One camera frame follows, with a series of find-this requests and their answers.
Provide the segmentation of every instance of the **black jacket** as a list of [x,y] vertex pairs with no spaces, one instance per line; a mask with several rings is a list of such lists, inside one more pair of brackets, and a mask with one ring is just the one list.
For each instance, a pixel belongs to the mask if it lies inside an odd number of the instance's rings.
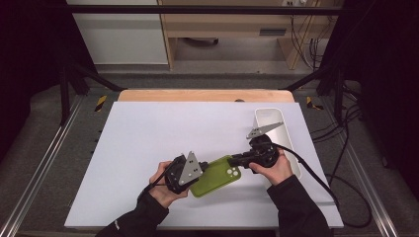
[[[326,219],[296,176],[268,188],[278,209],[281,237],[331,236]],[[102,229],[97,237],[153,236],[169,213],[149,193],[130,211]]]

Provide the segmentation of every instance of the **gray floor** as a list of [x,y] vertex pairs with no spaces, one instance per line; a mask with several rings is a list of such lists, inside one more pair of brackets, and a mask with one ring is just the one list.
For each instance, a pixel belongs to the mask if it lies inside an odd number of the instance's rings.
[[[172,71],[159,67],[126,68],[100,67],[104,77],[120,86],[130,88],[284,88],[310,72],[302,63],[296,71],[287,70],[274,40],[220,39],[218,45],[204,41],[181,40],[177,52],[175,68]],[[107,114],[118,93],[88,79],[91,91],[83,97],[77,118],[66,135],[42,186],[37,191],[31,207],[24,216],[19,235],[71,236],[72,233],[91,236],[94,232],[75,231],[63,227],[69,205],[77,194],[83,174],[89,165],[96,140],[106,122]],[[311,82],[293,92],[310,131],[326,127],[333,120],[327,110],[308,108],[306,97],[310,96],[316,106],[327,107],[329,97],[317,97],[314,90],[316,82]],[[351,83],[358,90],[359,85]],[[94,112],[100,96],[108,95],[103,109]],[[355,103],[348,97],[344,106],[350,108]],[[60,101],[58,87],[52,87],[35,95],[32,99],[32,112],[15,141],[8,156],[0,165],[0,223],[5,223],[15,205],[25,191],[38,164],[42,161],[50,142],[58,130],[60,120]],[[380,153],[371,133],[361,119],[350,123],[350,141],[356,156],[362,163],[371,182],[382,201],[386,213],[395,227],[396,236],[419,236],[419,204],[410,193],[396,170],[384,168]],[[331,173],[342,148],[339,136],[323,142],[314,143],[325,173]],[[349,153],[337,172],[352,185],[360,188],[357,176],[351,166]],[[367,218],[363,201],[359,196],[339,181],[334,181],[333,191],[341,202],[341,214],[345,221],[362,223]],[[335,230],[335,236],[392,236],[384,235],[378,228],[379,216],[365,228],[345,226]],[[160,236],[268,236],[266,232],[160,232]]]

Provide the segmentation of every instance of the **person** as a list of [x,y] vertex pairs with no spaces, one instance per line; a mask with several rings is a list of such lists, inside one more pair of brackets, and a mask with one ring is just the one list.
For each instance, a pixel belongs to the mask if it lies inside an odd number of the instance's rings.
[[[250,163],[249,168],[265,176],[272,184],[267,192],[278,209],[280,236],[331,236],[323,213],[293,174],[284,150],[279,149],[279,153],[280,156],[273,167],[265,168]],[[167,161],[158,165],[157,172],[149,179],[150,184],[157,180],[170,163],[171,161]],[[166,186],[155,186],[142,196],[133,211],[110,223],[96,236],[153,236],[157,225],[169,214],[170,204],[176,199],[187,197],[188,191],[176,195]]]

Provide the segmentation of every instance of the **aluminum rail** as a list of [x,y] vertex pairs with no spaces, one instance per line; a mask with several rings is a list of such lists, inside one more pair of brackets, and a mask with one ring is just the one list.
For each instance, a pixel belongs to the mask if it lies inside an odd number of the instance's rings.
[[[331,111],[331,108],[333,108],[331,99],[326,100],[323,98],[322,101],[330,118],[334,120],[334,116]],[[346,132],[343,131],[342,133],[340,133],[339,138],[343,144],[345,142]],[[355,178],[357,179],[361,192],[364,194],[365,198],[367,199],[368,203],[372,208],[373,217],[376,221],[379,231],[381,232],[381,235],[383,237],[398,237],[398,233],[394,227],[394,224],[391,221],[391,218],[389,217],[387,211],[385,210],[381,198],[379,197],[376,188],[374,188],[373,182],[368,176],[367,171],[361,164],[360,159],[358,158],[357,153],[355,152],[355,149],[351,144],[351,141],[348,141],[346,149],[351,169],[354,173]]]
[[14,210],[10,214],[6,223],[0,229],[0,237],[13,237],[18,232],[20,225],[22,224],[31,204],[33,203],[38,191],[42,186],[42,182],[45,179],[50,166],[52,165],[59,148],[61,147],[68,130],[72,126],[83,102],[83,96],[76,96],[76,99],[71,108],[71,115],[67,122],[60,126],[55,134],[52,143],[45,152],[37,170],[35,171],[32,179],[28,183],[24,193],[16,204]]

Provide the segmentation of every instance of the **green phone case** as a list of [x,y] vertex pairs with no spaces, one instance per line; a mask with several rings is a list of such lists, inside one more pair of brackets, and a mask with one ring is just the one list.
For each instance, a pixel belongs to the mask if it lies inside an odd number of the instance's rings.
[[195,198],[205,196],[241,178],[238,167],[228,165],[228,158],[231,156],[227,155],[209,163],[209,167],[198,181],[191,185],[191,192]]

